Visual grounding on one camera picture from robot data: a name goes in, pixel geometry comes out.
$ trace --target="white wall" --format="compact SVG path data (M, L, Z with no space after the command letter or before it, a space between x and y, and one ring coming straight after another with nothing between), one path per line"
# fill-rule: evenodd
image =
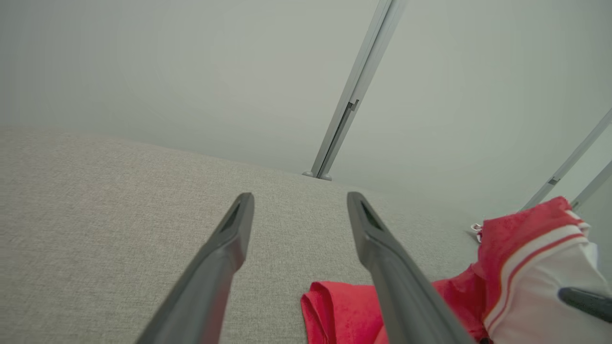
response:
M338 182L519 210L612 107L612 1L409 1Z
M309 170L378 0L2 0L0 124Z
M0 124L309 170L377 0L3 0ZM612 1L408 1L335 181L519 209L612 107Z

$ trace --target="red fabric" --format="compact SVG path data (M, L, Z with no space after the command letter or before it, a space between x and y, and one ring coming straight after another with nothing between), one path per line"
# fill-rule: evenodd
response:
M456 277L433 283L476 342L488 337L483 320L498 302L502 288L507 288L500 278L504 263L526 243L557 228L583 223L567 210L571 210L567 200L557 197L517 214L486 220L478 261ZM576 235L581 234L538 251ZM374 286L314 282L301 303L309 344L389 342Z
M373 285L314 282L301 304L310 344L389 342Z

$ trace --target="gray upholstery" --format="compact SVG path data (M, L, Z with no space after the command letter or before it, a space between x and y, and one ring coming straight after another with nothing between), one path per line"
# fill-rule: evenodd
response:
M317 280L371 283L346 193L362 192L428 278L476 257L476 219L298 174L55 130L0 131L2 342L132 342L241 192L255 219L222 341L306 341Z

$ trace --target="metal pole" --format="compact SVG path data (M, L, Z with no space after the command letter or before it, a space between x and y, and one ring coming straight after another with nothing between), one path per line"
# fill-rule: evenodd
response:
M584 204L584 202L586 202L586 200L588 200L589 197L591 197L591 195L595 193L595 191L597 191L597 189L599 189L599 187L601 187L610 176L612 176L612 160L610 160L610 162L603 168L597 177L595 177L589 183L589 185L587 185L584 190L582 190L582 192L572 201L573 210L576 211L576 209L580 208L580 206Z
M328 174L329 169L383 58L406 3L407 0L380 0L378 3L312 169L303 175L332 180Z
M538 205L544 197L553 189L553 187L563 178L567 172L576 164L578 159L586 152L589 147L597 140L599 135L608 127L612 121L612 109L602 118L601 121L595 126L591 133L578 145L572 155L559 167L557 172L546 181L546 183L535 193L535 195L525 204L521 210L533 208Z

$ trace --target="red stripe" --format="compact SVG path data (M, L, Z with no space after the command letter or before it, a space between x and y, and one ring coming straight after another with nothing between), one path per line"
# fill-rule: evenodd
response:
M550 244L543 246L541 248L539 248L536 251L533 251L530 255L527 256L527 258L523 259L523 261L517 265L514 270L512 270L512 273L510 273L510 278L508 279L508 284L507 284L507 289L508 289L508 297L506 298L506 301L504 302L504 306L501 309L501 312L499 312L499 314L497 314L497 316L495 317L495 319L493 319L493 321L491 322L491 325L489 325L489 328L493 327L493 325L495 324L495 322L499 319L499 317L504 313L504 311L506 310L506 307L508 306L508 301L510 300L510 285L512 284L512 279L514 279L514 275L517 274L517 272L525 265L527 264L530 260L532 260L535 256L539 255L540 253L547 251L549 249L552 249L555 246L558 246L566 241L575 239L576 237L584 237L584 235L582 233L577 233L577 234L572 234L570 236L566 236L562 239L559 239L557 241L551 242Z

